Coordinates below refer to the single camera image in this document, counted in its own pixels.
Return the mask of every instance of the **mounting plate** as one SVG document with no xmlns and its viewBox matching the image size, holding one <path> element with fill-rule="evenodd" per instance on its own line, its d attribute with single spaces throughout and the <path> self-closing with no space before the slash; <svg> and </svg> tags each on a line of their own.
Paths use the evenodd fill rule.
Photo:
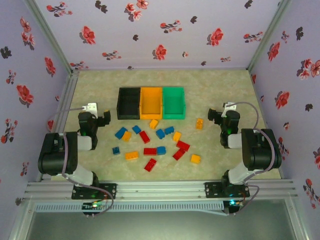
<svg viewBox="0 0 320 240">
<path fill-rule="evenodd" d="M 113 199 L 116 198 L 117 184 L 116 183 L 100 183 L 99 188 L 107 190 L 111 193 Z M 105 198 L 105 193 L 91 188 L 73 186 L 71 199 L 73 200 L 100 200 Z"/>
<path fill-rule="evenodd" d="M 234 198 L 250 197 L 249 188 L 245 185 L 234 185 L 235 193 Z M 230 198 L 223 192 L 222 183 L 220 181 L 211 181 L 204 183 L 205 197 L 207 199 L 218 199 L 218 198 Z"/>
</svg>

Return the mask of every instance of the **wall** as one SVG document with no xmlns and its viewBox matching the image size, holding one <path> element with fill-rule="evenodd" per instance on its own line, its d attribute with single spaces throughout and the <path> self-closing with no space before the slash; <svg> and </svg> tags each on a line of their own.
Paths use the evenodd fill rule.
<svg viewBox="0 0 320 240">
<path fill-rule="evenodd" d="M 283 174 L 295 181 L 313 239 L 320 239 L 319 21 L 317 1 L 292 1 L 252 71 Z"/>
<path fill-rule="evenodd" d="M 0 13 L 0 239 L 6 240 L 27 183 L 39 173 L 47 119 L 68 74 L 23 1 L 7 1 Z"/>
<path fill-rule="evenodd" d="M 246 68 L 280 0 L 34 0 L 73 68 Z"/>
</svg>

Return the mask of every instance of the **blue lego brick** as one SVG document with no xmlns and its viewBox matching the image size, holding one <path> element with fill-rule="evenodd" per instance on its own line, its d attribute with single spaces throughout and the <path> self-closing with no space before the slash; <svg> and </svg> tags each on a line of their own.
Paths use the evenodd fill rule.
<svg viewBox="0 0 320 240">
<path fill-rule="evenodd" d="M 135 126 L 132 128 L 132 130 L 135 132 L 135 134 L 138 134 L 138 133 L 141 132 L 140 127 L 138 127 L 137 125 L 135 125 Z"/>
<path fill-rule="evenodd" d="M 155 131 L 155 134 L 158 136 L 158 138 L 163 139 L 166 135 L 165 132 L 162 129 L 159 129 Z"/>
<path fill-rule="evenodd" d="M 166 147 L 165 146 L 158 146 L 156 148 L 156 154 L 157 155 L 164 155 L 166 154 Z"/>
<path fill-rule="evenodd" d="M 165 135 L 172 134 L 175 131 L 173 126 L 170 126 L 164 130 Z"/>
<path fill-rule="evenodd" d="M 122 137 L 124 136 L 125 132 L 128 131 L 125 127 L 122 127 L 116 134 L 115 137 L 117 139 L 122 139 Z"/>
<path fill-rule="evenodd" d="M 118 147 L 118 146 L 113 147 L 113 148 L 112 148 L 112 152 L 113 152 L 114 155 L 120 154 L 119 147 Z"/>
</svg>

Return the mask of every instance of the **storage bin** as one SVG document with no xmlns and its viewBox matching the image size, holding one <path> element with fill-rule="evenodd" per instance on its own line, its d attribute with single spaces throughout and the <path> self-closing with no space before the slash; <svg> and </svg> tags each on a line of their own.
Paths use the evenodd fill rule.
<svg viewBox="0 0 320 240">
<path fill-rule="evenodd" d="M 163 87 L 163 119 L 185 119 L 186 101 L 183 87 Z"/>
<path fill-rule="evenodd" d="M 140 119 L 140 87 L 120 87 L 116 114 L 119 120 Z"/>
<path fill-rule="evenodd" d="M 162 119 L 162 87 L 141 87 L 140 119 Z"/>
</svg>

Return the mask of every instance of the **black box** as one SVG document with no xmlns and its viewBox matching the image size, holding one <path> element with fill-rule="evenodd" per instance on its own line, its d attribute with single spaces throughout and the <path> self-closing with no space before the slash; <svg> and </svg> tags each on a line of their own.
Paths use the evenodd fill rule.
<svg viewBox="0 0 320 240">
<path fill-rule="evenodd" d="M 116 115 L 119 120 L 140 119 L 140 87 L 120 87 Z"/>
</svg>

